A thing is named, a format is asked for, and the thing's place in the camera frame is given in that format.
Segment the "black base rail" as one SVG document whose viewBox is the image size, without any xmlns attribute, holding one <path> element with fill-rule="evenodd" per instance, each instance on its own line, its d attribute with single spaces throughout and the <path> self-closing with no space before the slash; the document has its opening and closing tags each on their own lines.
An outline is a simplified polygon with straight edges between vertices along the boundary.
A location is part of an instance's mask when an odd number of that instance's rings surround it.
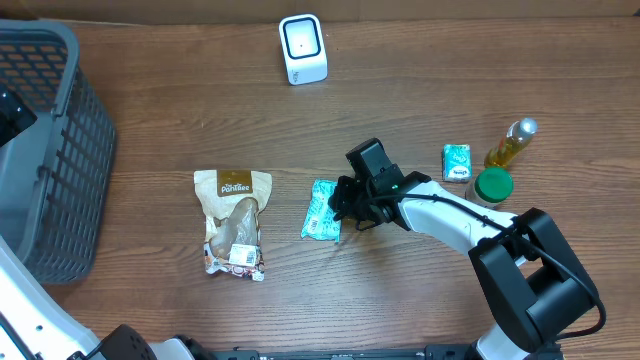
<svg viewBox="0 0 640 360">
<path fill-rule="evenodd" d="M 258 352 L 233 349 L 210 351 L 217 360 L 480 360 L 481 356 L 469 344 L 427 345 L 424 348 L 377 350 L 329 350 Z"/>
</svg>

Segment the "grey plastic shopping basket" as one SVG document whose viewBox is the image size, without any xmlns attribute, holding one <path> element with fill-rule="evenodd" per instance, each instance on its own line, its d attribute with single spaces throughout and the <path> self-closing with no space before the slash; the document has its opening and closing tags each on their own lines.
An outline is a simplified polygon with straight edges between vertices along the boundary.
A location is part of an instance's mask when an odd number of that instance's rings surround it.
<svg viewBox="0 0 640 360">
<path fill-rule="evenodd" d="M 61 23 L 1 23 L 1 236 L 42 284 L 92 269 L 116 153 L 79 58 Z"/>
</svg>

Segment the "small teal white box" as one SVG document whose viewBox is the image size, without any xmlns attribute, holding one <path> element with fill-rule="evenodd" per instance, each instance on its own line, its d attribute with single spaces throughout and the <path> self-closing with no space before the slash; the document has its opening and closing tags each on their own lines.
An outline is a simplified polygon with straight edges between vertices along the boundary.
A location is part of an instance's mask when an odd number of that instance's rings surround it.
<svg viewBox="0 0 640 360">
<path fill-rule="evenodd" d="M 471 147 L 468 144 L 445 144 L 441 157 L 445 182 L 467 183 L 471 180 Z"/>
</svg>

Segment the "brown snack packet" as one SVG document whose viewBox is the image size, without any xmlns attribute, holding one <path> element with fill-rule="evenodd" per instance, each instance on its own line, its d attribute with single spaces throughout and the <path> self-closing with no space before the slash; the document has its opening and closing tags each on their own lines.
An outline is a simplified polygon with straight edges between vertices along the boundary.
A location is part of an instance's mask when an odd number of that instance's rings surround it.
<svg viewBox="0 0 640 360">
<path fill-rule="evenodd" d="M 261 282 L 265 265 L 259 215 L 272 193 L 272 175 L 254 170 L 198 170 L 194 190 L 205 216 L 205 272 Z"/>
</svg>

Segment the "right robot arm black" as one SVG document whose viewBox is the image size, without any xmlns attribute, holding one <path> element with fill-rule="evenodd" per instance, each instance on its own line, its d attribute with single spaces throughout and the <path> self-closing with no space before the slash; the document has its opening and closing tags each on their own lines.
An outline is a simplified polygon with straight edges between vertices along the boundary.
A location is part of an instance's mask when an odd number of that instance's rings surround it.
<svg viewBox="0 0 640 360">
<path fill-rule="evenodd" d="M 336 219 L 359 231 L 384 223 L 429 235 L 467 256 L 493 327 L 470 345 L 429 345 L 426 356 L 560 359 L 563 340 L 599 332 L 607 320 L 597 287 L 546 212 L 496 211 L 460 198 L 431 177 L 408 175 L 371 138 L 346 154 L 354 173 L 329 199 Z"/>
</svg>

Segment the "green lid jar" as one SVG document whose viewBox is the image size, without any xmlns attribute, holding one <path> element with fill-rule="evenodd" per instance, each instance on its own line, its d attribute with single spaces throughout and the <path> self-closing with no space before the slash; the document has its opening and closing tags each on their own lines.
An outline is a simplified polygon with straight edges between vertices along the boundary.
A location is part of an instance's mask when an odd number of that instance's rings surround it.
<svg viewBox="0 0 640 360">
<path fill-rule="evenodd" d="M 478 174 L 465 191 L 465 199 L 486 208 L 496 208 L 514 190 L 511 175 L 503 168 L 490 167 Z"/>
</svg>

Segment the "teal white pouch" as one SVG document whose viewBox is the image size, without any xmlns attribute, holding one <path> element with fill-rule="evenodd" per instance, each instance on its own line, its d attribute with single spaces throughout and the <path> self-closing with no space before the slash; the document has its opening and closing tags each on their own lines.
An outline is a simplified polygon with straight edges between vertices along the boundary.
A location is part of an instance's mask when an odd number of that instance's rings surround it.
<svg viewBox="0 0 640 360">
<path fill-rule="evenodd" d="M 335 221 L 335 212 L 329 206 L 335 181 L 316 179 L 311 188 L 311 201 L 301 230 L 302 238 L 319 241 L 340 241 L 341 222 Z"/>
</svg>

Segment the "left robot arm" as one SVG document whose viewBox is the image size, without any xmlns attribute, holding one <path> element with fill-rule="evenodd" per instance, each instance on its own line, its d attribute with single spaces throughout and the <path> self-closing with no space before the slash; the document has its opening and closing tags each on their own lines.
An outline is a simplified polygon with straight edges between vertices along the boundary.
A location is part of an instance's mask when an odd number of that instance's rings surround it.
<svg viewBox="0 0 640 360">
<path fill-rule="evenodd" d="M 71 189 L 58 191 L 51 179 L 55 174 L 45 166 L 20 181 L 31 185 L 33 194 L 27 199 L 13 200 L 13 191 L 1 189 L 1 234 L 21 235 L 22 245 L 35 244 L 43 227 L 49 194 L 81 201 L 86 207 L 67 209 L 88 223 L 81 227 L 84 235 L 95 237 L 104 210 L 104 197 L 110 171 L 98 170 L 80 181 L 73 180 Z M 66 313 L 24 266 L 20 257 L 1 239 L 1 355 L 6 359 L 191 359 L 192 352 L 178 338 L 160 343 L 147 343 L 127 325 L 121 325 L 100 340 L 88 328 Z"/>
</svg>

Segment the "yellow dish soap bottle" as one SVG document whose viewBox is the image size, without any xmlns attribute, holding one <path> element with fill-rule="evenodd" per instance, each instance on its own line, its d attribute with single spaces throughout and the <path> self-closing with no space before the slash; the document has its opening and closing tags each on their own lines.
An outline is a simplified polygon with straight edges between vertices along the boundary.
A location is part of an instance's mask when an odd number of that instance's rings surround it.
<svg viewBox="0 0 640 360">
<path fill-rule="evenodd" d="M 514 122 L 499 144 L 489 150 L 484 166 L 507 168 L 514 158 L 526 148 L 538 131 L 538 123 L 533 118 L 523 118 Z"/>
</svg>

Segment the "white barcode scanner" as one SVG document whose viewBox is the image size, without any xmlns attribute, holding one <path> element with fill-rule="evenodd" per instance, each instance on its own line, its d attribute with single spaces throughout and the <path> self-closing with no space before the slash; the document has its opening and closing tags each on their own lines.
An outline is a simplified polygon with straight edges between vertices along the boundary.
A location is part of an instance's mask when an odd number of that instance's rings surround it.
<svg viewBox="0 0 640 360">
<path fill-rule="evenodd" d="M 310 13 L 286 17 L 278 30 L 288 82 L 298 86 L 325 80 L 328 59 L 319 19 Z"/>
</svg>

